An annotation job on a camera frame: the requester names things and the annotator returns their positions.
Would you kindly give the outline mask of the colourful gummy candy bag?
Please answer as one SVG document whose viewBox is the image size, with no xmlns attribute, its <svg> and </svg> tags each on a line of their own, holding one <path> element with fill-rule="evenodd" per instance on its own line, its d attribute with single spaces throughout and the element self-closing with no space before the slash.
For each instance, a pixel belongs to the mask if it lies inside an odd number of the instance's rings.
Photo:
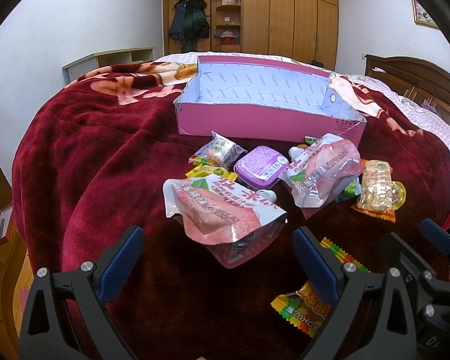
<svg viewBox="0 0 450 360">
<path fill-rule="evenodd" d="M 357 259 L 330 239 L 322 238 L 320 245 L 330 250 L 340 263 L 353 263 L 360 272 L 370 273 Z M 332 309 L 328 303 L 321 300 L 310 281 L 306 281 L 295 292 L 277 296 L 271 302 L 271 307 L 292 326 L 310 337 L 314 337 L 322 328 L 324 320 Z"/>
</svg>

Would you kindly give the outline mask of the orange corn snack pack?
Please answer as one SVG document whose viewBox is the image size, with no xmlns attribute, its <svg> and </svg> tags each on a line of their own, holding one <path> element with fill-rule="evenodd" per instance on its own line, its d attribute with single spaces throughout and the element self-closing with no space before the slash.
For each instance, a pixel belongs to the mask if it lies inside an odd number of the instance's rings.
<svg viewBox="0 0 450 360">
<path fill-rule="evenodd" d="M 395 211 L 407 198 L 405 186 L 392 180 L 393 169 L 385 161 L 361 159 L 360 164 L 364 166 L 361 193 L 352 208 L 370 217 L 395 223 Z"/>
</svg>

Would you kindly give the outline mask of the pink peach drink pouch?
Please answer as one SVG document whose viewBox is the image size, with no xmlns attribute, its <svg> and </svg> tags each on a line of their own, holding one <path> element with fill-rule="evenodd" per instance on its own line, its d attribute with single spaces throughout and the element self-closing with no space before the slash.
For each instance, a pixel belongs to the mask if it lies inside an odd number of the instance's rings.
<svg viewBox="0 0 450 360">
<path fill-rule="evenodd" d="M 218 175 L 169 179 L 162 191 L 166 217 L 179 215 L 188 238 L 229 269 L 265 250 L 287 219 L 274 202 Z"/>
</svg>

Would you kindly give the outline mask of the purple candy tin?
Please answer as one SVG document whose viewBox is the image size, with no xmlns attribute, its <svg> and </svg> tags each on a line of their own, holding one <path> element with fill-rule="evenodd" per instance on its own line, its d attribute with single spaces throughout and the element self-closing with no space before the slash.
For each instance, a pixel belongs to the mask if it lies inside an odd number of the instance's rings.
<svg viewBox="0 0 450 360">
<path fill-rule="evenodd" d="M 272 189 L 288 165 L 288 159 L 281 153 L 260 145 L 240 158 L 235 163 L 233 171 L 247 188 Z"/>
</svg>

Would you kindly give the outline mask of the clear candy pack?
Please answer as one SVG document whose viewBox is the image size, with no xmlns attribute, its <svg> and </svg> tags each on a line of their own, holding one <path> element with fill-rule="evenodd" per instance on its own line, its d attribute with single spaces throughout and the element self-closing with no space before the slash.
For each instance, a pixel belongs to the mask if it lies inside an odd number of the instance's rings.
<svg viewBox="0 0 450 360">
<path fill-rule="evenodd" d="M 211 132 L 211 136 L 212 140 L 188 159 L 189 165 L 210 165 L 229 169 L 246 152 L 243 147 L 225 136 L 214 131 Z"/>
</svg>

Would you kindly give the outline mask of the green pea snack bag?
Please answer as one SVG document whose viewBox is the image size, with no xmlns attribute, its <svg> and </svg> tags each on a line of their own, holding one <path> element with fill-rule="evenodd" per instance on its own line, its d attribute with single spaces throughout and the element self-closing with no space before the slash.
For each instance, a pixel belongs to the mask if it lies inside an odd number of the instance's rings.
<svg viewBox="0 0 450 360">
<path fill-rule="evenodd" d="M 359 178 L 352 180 L 345 189 L 335 198 L 337 203 L 348 201 L 352 198 L 360 196 L 362 193 L 362 186 Z"/>
</svg>

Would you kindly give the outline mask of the wooden side cabinet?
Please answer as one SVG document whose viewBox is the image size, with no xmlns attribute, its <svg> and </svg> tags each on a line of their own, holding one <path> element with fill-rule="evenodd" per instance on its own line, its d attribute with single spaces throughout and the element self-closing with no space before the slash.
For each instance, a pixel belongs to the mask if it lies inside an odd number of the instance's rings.
<svg viewBox="0 0 450 360">
<path fill-rule="evenodd" d="M 26 246 L 17 234 L 11 209 L 11 187 L 0 167 L 0 357 L 3 359 L 17 358 L 14 291 L 26 258 Z"/>
</svg>

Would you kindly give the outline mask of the wooden headboard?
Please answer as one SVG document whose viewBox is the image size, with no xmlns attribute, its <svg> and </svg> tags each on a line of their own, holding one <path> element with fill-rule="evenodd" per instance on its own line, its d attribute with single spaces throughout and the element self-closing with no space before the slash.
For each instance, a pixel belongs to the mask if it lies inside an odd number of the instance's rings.
<svg viewBox="0 0 450 360">
<path fill-rule="evenodd" d="M 450 125 L 450 73 L 429 61 L 366 55 L 365 74 L 418 105 L 427 104 Z"/>
</svg>

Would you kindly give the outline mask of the red floral blanket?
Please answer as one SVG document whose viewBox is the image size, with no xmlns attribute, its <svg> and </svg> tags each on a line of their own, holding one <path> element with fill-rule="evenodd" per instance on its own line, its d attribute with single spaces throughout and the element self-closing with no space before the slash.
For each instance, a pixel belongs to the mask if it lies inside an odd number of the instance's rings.
<svg viewBox="0 0 450 360">
<path fill-rule="evenodd" d="M 263 252 L 228 269 L 165 214 L 162 186 L 181 179 L 189 157 L 206 143 L 179 134 L 173 66 L 127 65 L 87 74 L 38 111 L 15 155 L 13 210 L 34 269 L 67 272 L 96 259 L 132 224 L 145 247 L 118 299 L 114 326 L 138 359 L 297 359 L 309 336 L 272 307 L 279 294 L 305 283 L 293 231 L 307 226 L 374 272 L 385 269 L 380 239 L 397 233 L 441 279 L 447 259 L 419 233 L 423 219 L 450 216 L 450 151 L 381 92 L 351 82 L 381 112 L 369 117 L 358 147 L 388 162 L 407 197 L 395 223 L 331 203 L 305 218 L 289 191 L 276 187 L 288 222 Z"/>
</svg>

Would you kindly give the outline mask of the black bag on floor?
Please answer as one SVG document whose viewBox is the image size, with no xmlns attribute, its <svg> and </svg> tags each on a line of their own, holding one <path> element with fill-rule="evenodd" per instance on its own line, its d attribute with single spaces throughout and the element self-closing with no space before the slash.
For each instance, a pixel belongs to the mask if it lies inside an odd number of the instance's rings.
<svg viewBox="0 0 450 360">
<path fill-rule="evenodd" d="M 320 62 L 320 61 L 318 61 L 318 60 L 315 60 L 315 59 L 312 60 L 311 64 L 312 64 L 313 66 L 316 66 L 316 67 L 319 67 L 319 68 L 324 68 L 323 63 Z"/>
</svg>

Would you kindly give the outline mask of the framed wedding photo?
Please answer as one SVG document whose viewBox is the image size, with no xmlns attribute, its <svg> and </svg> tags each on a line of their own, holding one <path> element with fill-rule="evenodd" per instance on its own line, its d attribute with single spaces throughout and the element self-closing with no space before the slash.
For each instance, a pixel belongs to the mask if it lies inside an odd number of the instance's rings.
<svg viewBox="0 0 450 360">
<path fill-rule="evenodd" d="M 426 10 L 421 6 L 418 0 L 411 0 L 414 22 L 417 25 L 421 25 L 424 27 L 429 27 L 433 29 L 439 29 L 437 23 L 433 20 L 433 18 L 427 13 Z"/>
</svg>

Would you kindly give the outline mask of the pink cardboard box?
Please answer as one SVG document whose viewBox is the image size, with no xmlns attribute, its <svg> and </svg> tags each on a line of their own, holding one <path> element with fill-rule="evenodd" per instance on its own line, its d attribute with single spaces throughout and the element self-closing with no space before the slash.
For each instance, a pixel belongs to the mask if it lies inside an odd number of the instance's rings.
<svg viewBox="0 0 450 360">
<path fill-rule="evenodd" d="M 174 101 L 178 132 L 287 142 L 332 133 L 357 145 L 367 120 L 330 86 L 333 76 L 286 58 L 201 55 Z"/>
</svg>

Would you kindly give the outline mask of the wooden wardrobe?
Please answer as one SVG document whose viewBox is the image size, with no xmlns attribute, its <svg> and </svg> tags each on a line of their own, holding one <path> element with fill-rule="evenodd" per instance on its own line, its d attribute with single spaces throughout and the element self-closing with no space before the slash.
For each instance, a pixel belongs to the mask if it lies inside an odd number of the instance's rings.
<svg viewBox="0 0 450 360">
<path fill-rule="evenodd" d="M 204 0 L 210 25 L 208 39 L 196 51 L 280 55 L 334 69 L 338 43 L 338 0 Z M 181 46 L 168 37 L 178 0 L 162 0 L 164 50 L 178 54 Z M 232 31 L 235 46 L 221 46 L 216 34 Z"/>
</svg>

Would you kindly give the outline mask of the grey low shelf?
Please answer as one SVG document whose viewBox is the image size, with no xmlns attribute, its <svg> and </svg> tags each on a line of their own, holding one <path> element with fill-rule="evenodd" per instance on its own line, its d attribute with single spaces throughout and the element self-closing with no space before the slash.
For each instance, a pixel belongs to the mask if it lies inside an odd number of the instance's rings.
<svg viewBox="0 0 450 360">
<path fill-rule="evenodd" d="M 95 52 L 67 63 L 62 67 L 65 84 L 92 70 L 115 64 L 146 63 L 153 61 L 154 47 L 112 49 Z"/>
</svg>

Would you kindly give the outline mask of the red pot on shelf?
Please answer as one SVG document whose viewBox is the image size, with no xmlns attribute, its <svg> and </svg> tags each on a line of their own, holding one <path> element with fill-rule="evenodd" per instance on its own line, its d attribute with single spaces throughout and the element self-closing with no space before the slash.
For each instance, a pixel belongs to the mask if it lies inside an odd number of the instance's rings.
<svg viewBox="0 0 450 360">
<path fill-rule="evenodd" d="M 232 31 L 224 31 L 216 34 L 214 38 L 221 46 L 235 46 L 236 44 L 236 35 Z"/>
</svg>

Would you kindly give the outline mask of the hanging dark coats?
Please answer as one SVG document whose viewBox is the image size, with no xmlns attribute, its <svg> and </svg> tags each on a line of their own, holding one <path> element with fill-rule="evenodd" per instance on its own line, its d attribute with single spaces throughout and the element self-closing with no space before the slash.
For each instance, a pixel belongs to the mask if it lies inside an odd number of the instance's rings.
<svg viewBox="0 0 450 360">
<path fill-rule="evenodd" d="M 178 0 L 174 5 L 175 15 L 168 30 L 168 37 L 178 41 L 182 53 L 197 51 L 197 43 L 208 39 L 210 25 L 204 0 Z"/>
</svg>

